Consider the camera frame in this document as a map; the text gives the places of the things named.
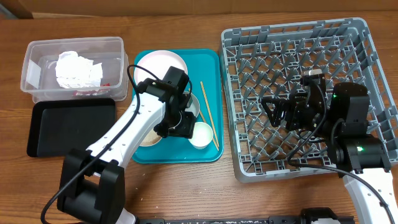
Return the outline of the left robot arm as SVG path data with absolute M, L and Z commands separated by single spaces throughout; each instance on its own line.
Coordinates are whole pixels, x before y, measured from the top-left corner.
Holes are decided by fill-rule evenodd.
M 148 135 L 190 139 L 196 121 L 187 111 L 192 83 L 181 69 L 163 78 L 151 75 L 132 85 L 135 95 L 125 113 L 86 150 L 72 149 L 63 161 L 59 191 L 49 205 L 84 223 L 137 223 L 125 209 L 125 170 Z

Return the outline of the small pink rice plate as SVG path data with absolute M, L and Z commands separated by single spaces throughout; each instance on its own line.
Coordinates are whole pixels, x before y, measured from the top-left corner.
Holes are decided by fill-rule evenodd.
M 144 140 L 140 143 L 141 147 L 149 147 L 157 144 L 162 139 L 153 129 L 148 132 Z

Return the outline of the white cup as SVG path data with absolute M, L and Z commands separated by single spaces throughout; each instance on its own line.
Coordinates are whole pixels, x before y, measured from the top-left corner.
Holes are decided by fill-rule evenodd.
M 204 149 L 213 140 L 212 128 L 204 122 L 196 122 L 193 129 L 193 135 L 188 140 L 196 149 Z

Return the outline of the pale green bowl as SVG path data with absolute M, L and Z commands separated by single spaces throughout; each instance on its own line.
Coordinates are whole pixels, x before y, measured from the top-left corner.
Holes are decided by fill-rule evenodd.
M 200 112 L 200 103 L 193 93 L 189 93 L 188 91 L 183 92 L 181 106 L 185 106 L 184 111 L 180 111 L 181 117 L 191 112 L 194 115 L 194 120 L 197 120 Z

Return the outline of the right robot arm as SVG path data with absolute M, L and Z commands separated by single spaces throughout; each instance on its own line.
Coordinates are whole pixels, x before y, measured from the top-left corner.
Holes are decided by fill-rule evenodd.
M 365 86 L 341 82 L 326 100 L 326 78 L 321 70 L 306 71 L 300 84 L 305 92 L 287 99 L 263 97 L 273 127 L 285 121 L 289 131 L 303 129 L 324 139 L 334 167 L 323 170 L 343 179 L 360 223 L 397 223 L 391 162 L 379 138 L 367 132 L 370 98 Z

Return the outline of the white napkin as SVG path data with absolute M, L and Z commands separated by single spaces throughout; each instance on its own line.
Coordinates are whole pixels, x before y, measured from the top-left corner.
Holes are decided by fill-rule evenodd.
M 100 87 L 103 78 L 102 63 L 94 63 L 76 51 L 66 51 L 58 56 L 55 73 L 62 88 Z

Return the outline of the red snack wrapper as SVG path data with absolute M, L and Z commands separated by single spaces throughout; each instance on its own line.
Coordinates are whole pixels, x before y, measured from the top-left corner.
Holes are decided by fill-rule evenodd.
M 100 95 L 104 95 L 104 94 L 109 92 L 109 88 L 105 88 L 106 86 L 110 86 L 110 84 L 106 83 L 104 85 L 101 85 L 99 89 L 95 89 L 95 90 L 87 90 L 87 91 L 76 90 L 76 91 L 74 91 L 73 95 L 74 96 L 100 96 Z

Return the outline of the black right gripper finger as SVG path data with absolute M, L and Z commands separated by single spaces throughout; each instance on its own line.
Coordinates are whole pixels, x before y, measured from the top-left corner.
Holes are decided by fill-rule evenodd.
M 283 105 L 284 103 L 288 103 L 289 100 L 286 98 L 273 98 L 273 97 L 263 97 L 261 99 L 261 105 L 263 108 L 266 106 L 270 106 L 272 109 L 279 107 L 279 105 Z
M 289 111 L 288 107 L 276 107 L 273 110 L 271 110 L 269 107 L 265 107 L 265 112 L 273 127 L 280 126 L 282 120 L 284 120 L 287 124 L 291 122 L 291 112 Z

